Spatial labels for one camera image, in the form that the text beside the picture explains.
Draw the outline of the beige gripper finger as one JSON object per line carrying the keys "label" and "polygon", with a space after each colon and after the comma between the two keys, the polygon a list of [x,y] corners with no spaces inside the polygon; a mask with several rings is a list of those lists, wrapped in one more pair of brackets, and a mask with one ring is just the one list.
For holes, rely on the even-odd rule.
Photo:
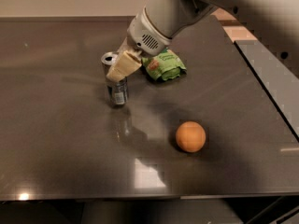
{"label": "beige gripper finger", "polygon": [[130,37],[126,37],[118,48],[118,53],[123,54],[124,52],[133,53],[134,41]]}
{"label": "beige gripper finger", "polygon": [[117,57],[116,62],[109,68],[107,78],[112,82],[120,82],[140,67],[140,53],[126,50]]}

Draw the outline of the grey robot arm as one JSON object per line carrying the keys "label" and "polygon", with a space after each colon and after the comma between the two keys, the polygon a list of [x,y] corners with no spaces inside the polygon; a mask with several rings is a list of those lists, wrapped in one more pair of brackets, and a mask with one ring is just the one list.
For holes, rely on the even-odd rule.
{"label": "grey robot arm", "polygon": [[294,74],[299,72],[299,0],[149,0],[133,18],[107,78],[119,82],[168,47],[184,28],[221,8]]}

